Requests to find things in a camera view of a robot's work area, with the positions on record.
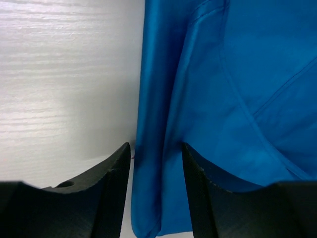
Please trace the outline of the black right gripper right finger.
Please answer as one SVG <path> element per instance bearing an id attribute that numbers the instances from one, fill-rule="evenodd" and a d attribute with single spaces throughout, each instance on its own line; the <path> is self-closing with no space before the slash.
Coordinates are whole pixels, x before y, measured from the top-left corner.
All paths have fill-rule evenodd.
<path id="1" fill-rule="evenodd" d="M 262 187 L 209 162 L 188 143 L 182 158 L 194 237 L 316 237 L 315 181 Z"/>

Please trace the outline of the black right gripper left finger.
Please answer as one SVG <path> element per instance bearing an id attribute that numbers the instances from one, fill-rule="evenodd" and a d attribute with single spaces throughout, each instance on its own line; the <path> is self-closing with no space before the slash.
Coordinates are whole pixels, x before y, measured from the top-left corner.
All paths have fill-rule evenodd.
<path id="1" fill-rule="evenodd" d="M 104 161 L 56 187 L 1 182 L 1 237 L 119 237 L 130 162 L 130 145 L 124 143 Z"/>

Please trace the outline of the blue cloth napkin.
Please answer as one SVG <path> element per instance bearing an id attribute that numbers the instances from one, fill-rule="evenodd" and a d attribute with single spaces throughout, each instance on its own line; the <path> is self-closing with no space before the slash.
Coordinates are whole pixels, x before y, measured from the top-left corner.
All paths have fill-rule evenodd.
<path id="1" fill-rule="evenodd" d="M 317 3 L 148 0 L 134 234 L 191 230 L 182 143 L 248 182 L 317 178 Z"/>

